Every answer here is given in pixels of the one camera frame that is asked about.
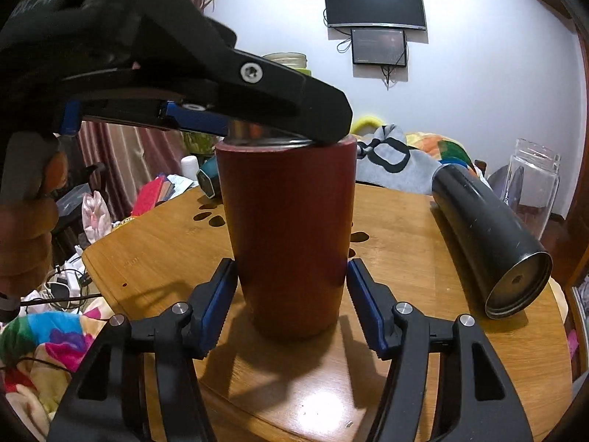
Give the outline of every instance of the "red tumbler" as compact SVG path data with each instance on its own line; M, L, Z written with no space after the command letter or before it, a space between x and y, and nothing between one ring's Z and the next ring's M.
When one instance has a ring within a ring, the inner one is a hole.
M355 138L322 147L292 138L233 137L218 143L216 154L254 326L279 340L326 329L338 318L346 275Z

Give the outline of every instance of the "white wall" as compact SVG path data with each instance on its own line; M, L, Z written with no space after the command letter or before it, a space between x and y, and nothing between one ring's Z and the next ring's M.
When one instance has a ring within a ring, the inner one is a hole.
M313 76L343 90L354 117L461 141L488 171L516 138L562 155L555 212L566 214L585 137L581 53L570 23L538 0L423 0L428 32L408 32L409 64L386 90L378 67L354 68L343 35L325 28L324 0L215 0L206 13L241 50L305 53Z

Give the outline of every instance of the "pink bag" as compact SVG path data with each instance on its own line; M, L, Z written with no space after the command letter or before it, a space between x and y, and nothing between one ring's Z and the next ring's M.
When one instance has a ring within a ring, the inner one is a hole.
M110 233L113 221L108 212L107 204L98 191L85 194L82 200L82 225L90 244Z

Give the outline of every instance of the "clear glass bottle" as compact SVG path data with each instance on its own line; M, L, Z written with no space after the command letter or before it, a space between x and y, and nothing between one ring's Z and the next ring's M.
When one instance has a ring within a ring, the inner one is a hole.
M509 160L503 201L537 239L542 237L556 197L560 154L526 140L517 140Z

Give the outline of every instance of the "blue gripper pad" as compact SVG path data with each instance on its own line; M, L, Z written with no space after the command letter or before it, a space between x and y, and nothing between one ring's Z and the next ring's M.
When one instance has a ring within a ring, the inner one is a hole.
M347 282L368 347L379 359L391 359L394 349L401 344L393 320L392 310L397 304L393 293L388 286L374 282L359 258L348 262Z
M235 261L224 258L210 282L194 288L188 299L193 315L184 347L193 359L204 359L215 348L237 289Z

